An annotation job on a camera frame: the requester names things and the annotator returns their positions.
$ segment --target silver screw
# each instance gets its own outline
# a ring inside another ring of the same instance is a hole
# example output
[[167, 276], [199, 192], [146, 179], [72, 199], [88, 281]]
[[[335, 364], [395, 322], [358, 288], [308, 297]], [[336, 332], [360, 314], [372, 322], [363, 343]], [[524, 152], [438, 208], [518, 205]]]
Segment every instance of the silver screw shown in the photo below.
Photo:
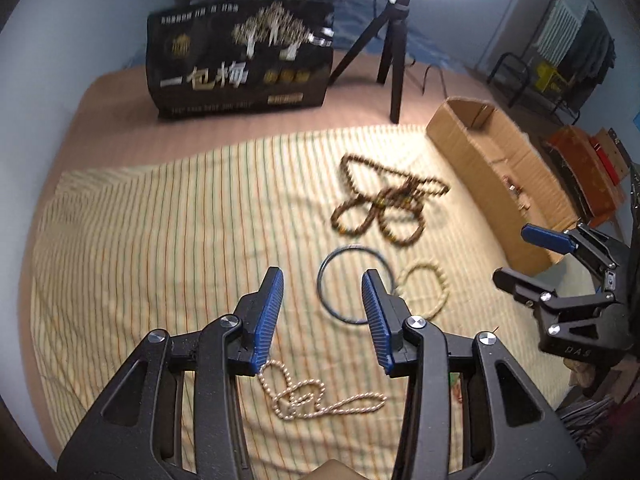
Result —
[[220, 318], [220, 325], [224, 328], [233, 328], [238, 323], [240, 323], [240, 320], [232, 314], [227, 314], [226, 316], [222, 316], [222, 318]]
[[406, 319], [406, 323], [411, 328], [423, 328], [427, 324], [422, 316], [410, 316]]
[[149, 332], [149, 335], [146, 336], [146, 339], [150, 343], [161, 343], [166, 339], [166, 332], [160, 328], [156, 328], [155, 330]]
[[491, 346], [495, 345], [495, 342], [498, 341], [498, 338], [495, 336], [493, 332], [482, 332], [478, 339], [483, 345]]

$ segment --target tree illustration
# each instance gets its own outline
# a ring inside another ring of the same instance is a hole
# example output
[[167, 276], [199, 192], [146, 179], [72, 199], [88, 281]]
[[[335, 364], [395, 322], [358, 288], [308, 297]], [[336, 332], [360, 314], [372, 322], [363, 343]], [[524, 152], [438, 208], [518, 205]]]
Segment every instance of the tree illustration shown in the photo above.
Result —
[[287, 25], [293, 16], [285, 10], [282, 2], [273, 2], [269, 7], [258, 11], [258, 22], [269, 29], [269, 46], [278, 44], [280, 28]]
[[280, 44], [288, 45], [280, 51], [280, 59], [293, 61], [298, 55], [300, 45], [309, 41], [311, 31], [305, 27], [302, 20], [291, 20], [284, 26], [280, 26]]
[[231, 37], [236, 43], [245, 44], [247, 58], [253, 59], [255, 44], [267, 39], [267, 28], [256, 16], [251, 16], [244, 23], [239, 23], [234, 27]]

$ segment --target light stand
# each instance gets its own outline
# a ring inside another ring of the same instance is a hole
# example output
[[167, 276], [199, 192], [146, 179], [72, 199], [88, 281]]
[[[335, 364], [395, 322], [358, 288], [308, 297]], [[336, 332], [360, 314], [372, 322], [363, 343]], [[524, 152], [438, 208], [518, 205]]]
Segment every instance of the light stand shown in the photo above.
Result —
[[391, 83], [391, 121], [393, 124], [400, 122], [400, 105], [402, 102], [402, 84], [404, 83], [404, 58], [406, 57], [406, 18], [409, 15], [409, 3], [411, 0], [388, 0], [385, 10], [369, 23], [362, 35], [353, 44], [346, 56], [338, 64], [329, 78], [329, 85], [335, 83], [340, 74], [351, 64], [356, 56], [362, 52], [367, 43], [379, 33], [380, 29], [388, 23], [386, 28], [385, 46], [382, 49], [380, 68], [378, 70], [378, 83], [385, 84], [386, 76], [393, 61]]

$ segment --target blue ring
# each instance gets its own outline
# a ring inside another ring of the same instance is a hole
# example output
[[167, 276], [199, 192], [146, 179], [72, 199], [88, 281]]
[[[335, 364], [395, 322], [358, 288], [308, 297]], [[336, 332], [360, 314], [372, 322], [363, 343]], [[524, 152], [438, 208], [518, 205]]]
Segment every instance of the blue ring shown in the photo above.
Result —
[[350, 325], [366, 325], [366, 324], [369, 324], [369, 321], [367, 321], [366, 318], [365, 319], [355, 319], [353, 317], [345, 317], [342, 314], [336, 312], [331, 307], [329, 302], [324, 298], [324, 294], [322, 293], [322, 277], [324, 276], [324, 272], [326, 270], [327, 265], [336, 256], [338, 256], [338, 255], [340, 255], [342, 253], [347, 253], [349, 251], [363, 251], [365, 253], [371, 254], [371, 256], [374, 256], [382, 264], [382, 266], [385, 267], [385, 271], [389, 276], [389, 280], [391, 281], [391, 291], [392, 291], [392, 293], [393, 293], [394, 290], [396, 290], [396, 279], [394, 278], [394, 274], [393, 274], [393, 272], [391, 270], [391, 266], [389, 265], [389, 263], [385, 259], [385, 257], [382, 254], [380, 254], [377, 250], [371, 249], [370, 247], [367, 247], [367, 246], [364, 246], [364, 245], [360, 245], [360, 244], [350, 244], [350, 245], [345, 245], [343, 247], [338, 247], [337, 249], [333, 250], [324, 259], [322, 264], [320, 264], [320, 269], [318, 270], [318, 278], [316, 279], [316, 293], [318, 294], [318, 299], [320, 300], [320, 303], [322, 304], [324, 309], [329, 314], [331, 314], [331, 316], [335, 317], [335, 319], [338, 319], [341, 322], [346, 323], [346, 324], [350, 324]]

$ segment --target striped cloth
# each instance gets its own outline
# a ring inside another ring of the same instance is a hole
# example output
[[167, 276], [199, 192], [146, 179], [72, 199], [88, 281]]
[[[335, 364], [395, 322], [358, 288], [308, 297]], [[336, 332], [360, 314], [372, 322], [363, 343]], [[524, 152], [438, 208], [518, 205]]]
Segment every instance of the striped cloth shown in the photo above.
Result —
[[[468, 191], [433, 147], [424, 126], [379, 126], [309, 132], [229, 146], [155, 167], [64, 174], [46, 205], [33, 252], [31, 334], [50, 416], [64, 444], [125, 357], [157, 327], [172, 334], [202, 329], [232, 311], [257, 287], [269, 266], [285, 275], [285, 294], [271, 357], [294, 380], [320, 378], [326, 402], [366, 391], [388, 396], [368, 415], [283, 422], [270, 410], [255, 378], [241, 378], [244, 428], [258, 479], [298, 478], [330, 458], [369, 479], [391, 475], [402, 421], [405, 380], [378, 366], [365, 326], [331, 318], [315, 294], [319, 264], [351, 242], [330, 227], [346, 198], [337, 167], [347, 152], [386, 166], [439, 176], [451, 192], [429, 199], [427, 230], [411, 248], [386, 242], [377, 228], [360, 240], [380, 250], [398, 274], [417, 258], [435, 258], [448, 274], [451, 296], [434, 322], [474, 336], [500, 329], [547, 399], [557, 402], [569, 371], [538, 352], [530, 313], [491, 281], [506, 264]], [[373, 192], [384, 185], [354, 171]], [[346, 215], [355, 224], [362, 218]], [[398, 234], [415, 225], [397, 218]], [[362, 272], [377, 263], [359, 253], [335, 260], [324, 290], [335, 308], [363, 317]], [[417, 272], [407, 289], [414, 314], [440, 291]], [[268, 377], [281, 390], [282, 379]], [[186, 381], [183, 455], [193, 466], [193, 377]], [[452, 468], [460, 467], [459, 413], [454, 414]]]

